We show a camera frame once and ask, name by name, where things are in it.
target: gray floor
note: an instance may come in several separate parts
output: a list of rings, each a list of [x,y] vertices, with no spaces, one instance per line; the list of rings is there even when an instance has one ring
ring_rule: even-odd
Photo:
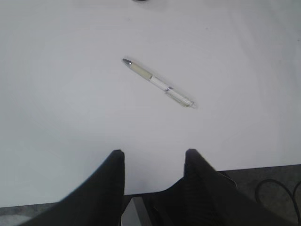
[[[232,170],[227,171],[227,173],[237,183],[239,191],[254,200],[254,190],[257,184],[261,180],[268,178],[282,182],[292,191],[293,187],[301,180],[301,165]],[[261,190],[260,197],[269,210],[297,223],[293,203],[282,188],[273,184],[266,184]],[[301,206],[301,186],[296,193],[296,199],[297,203]],[[53,203],[0,208],[0,226],[9,225],[4,225],[4,220],[1,219],[1,216],[21,215],[32,218],[47,210],[52,205]]]

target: white table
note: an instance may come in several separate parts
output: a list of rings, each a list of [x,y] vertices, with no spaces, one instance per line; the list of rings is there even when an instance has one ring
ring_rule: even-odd
[[[122,62],[196,100],[184,108]],[[0,0],[0,206],[57,202],[114,149],[126,194],[301,163],[301,2]]]

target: white pen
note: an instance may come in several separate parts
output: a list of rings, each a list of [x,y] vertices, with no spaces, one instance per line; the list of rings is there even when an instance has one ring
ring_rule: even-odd
[[[192,107],[194,109],[197,108],[195,103],[192,100],[189,100],[187,97],[182,95],[181,93],[177,92],[172,88],[171,86],[166,85],[163,81],[149,73],[147,70],[141,68],[139,65],[135,64],[134,62],[122,59],[123,62],[128,66],[130,69],[132,69],[134,72],[136,72],[141,77],[145,78],[147,81],[150,81],[152,84],[157,86],[159,89],[163,90],[166,95],[168,95],[170,98],[178,102],[180,105],[184,107]]]

